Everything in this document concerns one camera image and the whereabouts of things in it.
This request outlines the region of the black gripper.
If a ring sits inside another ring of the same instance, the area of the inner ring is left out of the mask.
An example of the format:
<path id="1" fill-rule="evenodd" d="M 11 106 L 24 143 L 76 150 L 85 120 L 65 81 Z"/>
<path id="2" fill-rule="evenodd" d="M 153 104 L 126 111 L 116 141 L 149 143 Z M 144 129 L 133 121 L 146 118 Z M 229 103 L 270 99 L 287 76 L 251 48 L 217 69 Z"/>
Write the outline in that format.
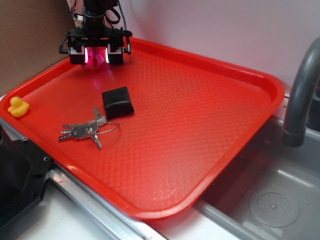
<path id="1" fill-rule="evenodd" d="M 122 65 L 124 63 L 123 52 L 132 53 L 130 37 L 132 32 L 123 28 L 104 27 L 98 31 L 97 36 L 90 36 L 84 28 L 74 28 L 65 32 L 65 37 L 59 46 L 60 54 L 68 54 L 72 65 L 85 65 L 88 61 L 88 51 L 85 47 L 107 47 L 105 49 L 105 61 L 109 65 Z"/>

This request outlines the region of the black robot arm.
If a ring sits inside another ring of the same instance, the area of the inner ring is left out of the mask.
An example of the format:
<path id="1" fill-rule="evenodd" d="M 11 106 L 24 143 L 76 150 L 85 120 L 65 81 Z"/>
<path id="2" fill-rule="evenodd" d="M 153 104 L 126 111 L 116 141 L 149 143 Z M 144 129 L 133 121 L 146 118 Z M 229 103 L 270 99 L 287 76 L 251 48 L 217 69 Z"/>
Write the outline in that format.
<path id="1" fill-rule="evenodd" d="M 65 32 L 59 46 L 60 54 L 68 54 L 73 65 L 89 62 L 94 49 L 104 48 L 106 62 L 122 65 L 124 53 L 132 53 L 126 19 L 118 0 L 84 0 L 81 14 L 76 13 L 78 1 L 70 7 L 70 13 L 80 25 Z"/>

